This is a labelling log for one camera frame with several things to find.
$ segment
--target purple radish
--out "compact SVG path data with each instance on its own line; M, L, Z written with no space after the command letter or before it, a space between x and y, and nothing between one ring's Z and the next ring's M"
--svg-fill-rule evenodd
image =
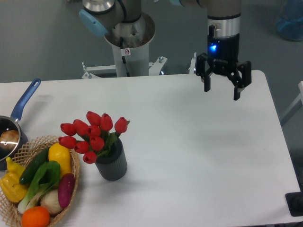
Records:
M58 200L62 208L68 207L71 202L71 195L75 186L74 174L64 174L59 182Z

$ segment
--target cucumber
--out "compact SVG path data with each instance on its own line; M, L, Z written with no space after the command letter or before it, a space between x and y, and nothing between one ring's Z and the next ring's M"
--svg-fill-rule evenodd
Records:
M28 184L31 183L37 169L44 163L48 162L48 150L50 147L44 148L39 154L37 154L33 160L28 164L28 166L23 171L20 176L19 183L20 184Z

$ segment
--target yellow bell pepper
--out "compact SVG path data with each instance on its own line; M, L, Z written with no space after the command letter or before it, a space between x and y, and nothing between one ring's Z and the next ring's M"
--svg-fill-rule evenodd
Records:
M48 151L48 160L60 164L60 178L64 174L71 173L71 155L68 148L61 146L59 143L53 144Z
M11 202L20 202L27 194L28 185L20 185L19 178L16 173L7 173L0 180L3 194Z
M17 175L19 175L19 177L22 175L23 171L25 170L25 167L19 165L16 162L13 162L10 157L6 158L6 163L8 165L8 171L10 173L16 173Z

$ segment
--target bok choy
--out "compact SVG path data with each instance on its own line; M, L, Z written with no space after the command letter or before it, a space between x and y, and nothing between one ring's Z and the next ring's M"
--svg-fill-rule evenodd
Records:
M38 204L40 198L48 193L60 181L60 164L56 161L44 162L37 170L26 196L18 205L23 214L27 209Z

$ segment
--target blue light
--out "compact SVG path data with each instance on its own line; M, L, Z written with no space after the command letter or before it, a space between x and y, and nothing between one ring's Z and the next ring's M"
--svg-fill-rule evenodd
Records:
M216 51L216 48L217 48L217 45L212 45L212 46L210 46L210 50L211 50L212 52L215 52L215 51Z

